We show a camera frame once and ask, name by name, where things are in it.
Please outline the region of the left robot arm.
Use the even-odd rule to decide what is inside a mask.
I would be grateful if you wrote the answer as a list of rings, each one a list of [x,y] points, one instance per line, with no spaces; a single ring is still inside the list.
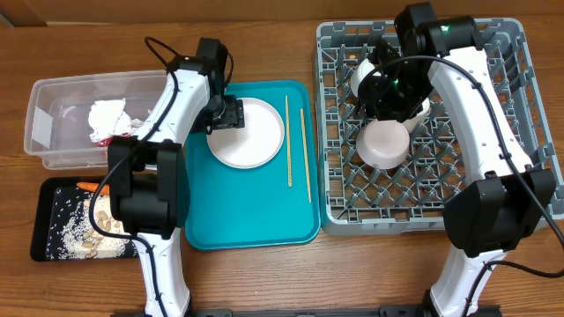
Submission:
[[[134,244],[144,275],[143,316],[187,316],[189,289],[182,273],[180,233],[189,211],[183,146],[191,133],[244,127],[243,104],[225,89],[233,57],[217,39],[202,38],[193,56],[164,63],[167,83],[151,114],[132,136],[108,145],[114,219]]]

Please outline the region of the orange carrot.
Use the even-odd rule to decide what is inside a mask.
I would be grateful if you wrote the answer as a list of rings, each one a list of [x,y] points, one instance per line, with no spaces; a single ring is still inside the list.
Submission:
[[[99,183],[93,182],[78,182],[77,187],[89,192],[95,192],[99,186]],[[101,195],[110,195],[110,187],[108,184],[103,185],[100,190]]]

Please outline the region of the large pink plate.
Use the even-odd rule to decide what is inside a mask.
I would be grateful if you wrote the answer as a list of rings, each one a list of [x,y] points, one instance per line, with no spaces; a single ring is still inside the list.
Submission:
[[[245,126],[212,132],[207,143],[221,163],[250,169],[276,156],[284,142],[285,127],[278,111],[266,101],[241,98],[241,102]]]

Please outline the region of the white cup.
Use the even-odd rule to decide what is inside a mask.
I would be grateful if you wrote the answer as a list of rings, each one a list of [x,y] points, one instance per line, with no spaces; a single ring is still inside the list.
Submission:
[[[418,113],[416,113],[416,115],[411,119],[407,119],[406,121],[403,122],[404,126],[406,127],[409,133],[412,133],[412,131],[416,128],[416,126],[419,123],[421,124],[424,123],[429,113],[429,110],[430,110],[430,101],[429,99],[425,99],[421,103],[421,109],[418,111]]]

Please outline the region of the white bowl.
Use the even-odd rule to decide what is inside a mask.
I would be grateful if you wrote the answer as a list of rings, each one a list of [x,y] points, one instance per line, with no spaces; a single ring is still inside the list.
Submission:
[[[375,66],[367,59],[363,59],[351,75],[350,86],[355,97],[359,96],[360,82]]]

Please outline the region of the white napkin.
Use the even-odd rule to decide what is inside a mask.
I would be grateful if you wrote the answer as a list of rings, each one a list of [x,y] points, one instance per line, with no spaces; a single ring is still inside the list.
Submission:
[[[90,134],[93,143],[131,132],[132,120],[124,112],[125,104],[126,99],[97,100],[94,102],[88,115],[88,124],[93,130]]]

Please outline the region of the red snack wrapper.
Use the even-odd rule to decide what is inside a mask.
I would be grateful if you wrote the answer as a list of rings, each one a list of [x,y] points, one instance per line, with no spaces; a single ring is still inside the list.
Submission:
[[[111,143],[112,137],[105,138],[96,143],[98,147],[107,147]]]

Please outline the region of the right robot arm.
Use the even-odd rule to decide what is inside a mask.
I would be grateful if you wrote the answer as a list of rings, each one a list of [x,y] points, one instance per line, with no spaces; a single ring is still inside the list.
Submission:
[[[381,41],[373,69],[357,88],[357,110],[382,126],[412,119],[432,92],[446,108],[463,155],[466,186],[445,202],[451,248],[418,316],[497,316],[479,295],[507,254],[530,237],[556,189],[516,141],[494,90],[485,42],[470,16],[440,19],[430,3],[409,4],[395,18],[399,48]]]

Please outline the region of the peanut shells and rice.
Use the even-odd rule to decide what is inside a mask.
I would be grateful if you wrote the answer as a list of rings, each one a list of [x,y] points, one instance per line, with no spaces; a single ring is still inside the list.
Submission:
[[[89,219],[92,193],[76,186],[55,190],[48,224],[46,259],[55,261],[135,258],[130,240],[96,232]]]

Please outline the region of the wooden chopstick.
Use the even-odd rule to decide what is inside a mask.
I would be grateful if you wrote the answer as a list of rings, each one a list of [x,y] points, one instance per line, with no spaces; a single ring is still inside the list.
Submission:
[[[291,133],[290,133],[290,111],[289,111],[289,99],[285,96],[285,106],[286,106],[286,158],[287,158],[287,179],[288,187],[291,188],[293,185],[293,175],[292,175],[292,154],[291,154]]]
[[[302,136],[302,145],[303,145],[303,154],[304,154],[304,168],[305,168],[305,177],[306,177],[307,191],[308,191],[308,202],[312,203],[310,172],[309,172],[309,162],[308,162],[307,134],[306,134],[305,115],[303,108],[300,109],[300,115],[301,115],[301,136]]]

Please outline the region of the aluminium foil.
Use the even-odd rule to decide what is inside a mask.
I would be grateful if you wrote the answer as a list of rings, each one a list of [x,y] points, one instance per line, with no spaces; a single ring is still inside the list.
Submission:
[[[147,135],[152,127],[152,122],[142,121],[138,118],[132,119],[130,122],[130,135],[136,136],[138,139]]]

